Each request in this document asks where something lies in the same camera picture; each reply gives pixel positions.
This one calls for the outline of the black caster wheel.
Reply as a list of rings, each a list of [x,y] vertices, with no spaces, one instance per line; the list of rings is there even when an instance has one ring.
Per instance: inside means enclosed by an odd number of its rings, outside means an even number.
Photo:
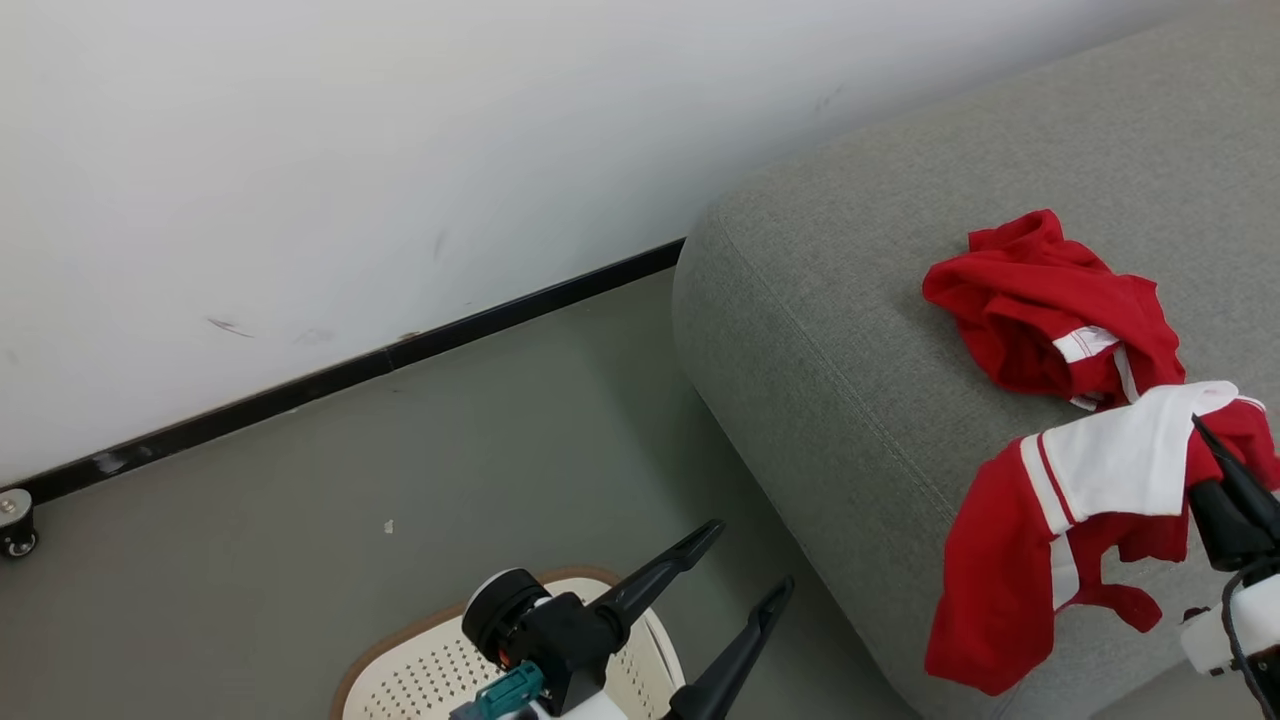
[[[18,560],[38,544],[35,527],[35,501],[27,489],[0,491],[0,557]]]

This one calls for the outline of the grey fabric sofa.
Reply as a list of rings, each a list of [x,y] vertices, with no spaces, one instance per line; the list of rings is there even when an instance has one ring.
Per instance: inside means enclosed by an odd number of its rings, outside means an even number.
[[[1212,710],[1179,643],[1219,600],[1185,562],[1105,564],[1165,618],[1140,634],[1065,609],[1051,657],[998,698],[927,676],[945,537],[979,465],[1070,421],[983,377],[931,265],[972,231],[1053,210],[1157,286],[1196,380],[1230,380],[1280,430],[1280,0],[1215,8],[861,129],[755,174],[689,236],[675,341],[698,393],[896,693],[929,720],[1088,720],[1143,685]]]

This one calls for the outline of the red and white jacket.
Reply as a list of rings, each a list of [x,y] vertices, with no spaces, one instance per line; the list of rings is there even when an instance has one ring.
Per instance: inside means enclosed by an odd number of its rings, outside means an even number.
[[[1102,560],[1187,559],[1187,491],[1225,478],[1196,420],[1280,491],[1265,407],[1225,380],[1157,386],[1133,405],[1016,438],[984,462],[946,539],[925,671],[1002,694],[1052,653],[1056,618],[1074,605],[1112,611],[1140,633],[1156,628],[1155,598],[1106,582]]]

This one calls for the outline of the teal connector block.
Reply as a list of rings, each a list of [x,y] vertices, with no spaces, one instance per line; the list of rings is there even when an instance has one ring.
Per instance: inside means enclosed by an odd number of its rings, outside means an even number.
[[[534,664],[521,664],[451,710],[448,720],[544,720],[543,683],[544,676]]]

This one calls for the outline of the red garment with white trim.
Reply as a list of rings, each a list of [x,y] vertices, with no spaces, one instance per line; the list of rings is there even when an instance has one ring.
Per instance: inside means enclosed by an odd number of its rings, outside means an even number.
[[[1101,413],[1187,380],[1156,283],[1114,272],[1051,210],[972,232],[965,252],[927,272],[922,292],[1004,389]]]

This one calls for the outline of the cream perforated laundry basket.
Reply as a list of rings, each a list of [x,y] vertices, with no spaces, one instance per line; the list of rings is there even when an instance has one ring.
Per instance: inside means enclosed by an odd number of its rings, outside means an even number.
[[[599,568],[562,568],[536,579],[552,594],[590,603],[623,578]],[[609,657],[605,688],[563,720],[662,720],[685,674],[655,603]],[[462,632],[466,602],[379,641],[340,682],[329,720],[448,720],[451,710],[504,671],[486,661]]]

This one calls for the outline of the black baseboard strip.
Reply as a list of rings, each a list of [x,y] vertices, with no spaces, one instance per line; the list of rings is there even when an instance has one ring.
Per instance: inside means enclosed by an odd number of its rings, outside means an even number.
[[[411,333],[384,348],[302,375],[38,475],[9,482],[8,486],[27,491],[36,503],[51,502],[292,413],[306,404],[403,370],[415,363],[671,269],[676,265],[684,245],[684,240],[676,240],[436,329]]]

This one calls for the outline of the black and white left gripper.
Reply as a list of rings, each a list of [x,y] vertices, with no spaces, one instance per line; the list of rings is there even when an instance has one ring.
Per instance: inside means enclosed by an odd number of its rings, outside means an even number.
[[[625,647],[632,625],[699,564],[724,528],[723,520],[707,521],[590,603],[571,592],[552,594],[527,570],[500,571],[466,603],[462,632],[506,675],[538,670],[541,689],[521,693],[563,720],[604,691],[609,657]],[[675,692],[664,720],[726,720],[794,589],[794,579],[785,577],[765,593],[704,673]]]

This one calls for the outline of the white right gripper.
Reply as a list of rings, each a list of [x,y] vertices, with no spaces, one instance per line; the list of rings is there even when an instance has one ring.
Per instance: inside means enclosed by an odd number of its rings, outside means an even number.
[[[1192,515],[1210,566],[1240,571],[1277,557],[1280,455],[1263,414],[1198,414],[1190,442]],[[1247,660],[1280,650],[1280,574],[1234,591],[1231,632],[1224,606],[1192,609],[1181,620],[1184,655],[1201,675],[1238,669],[1233,642]]]

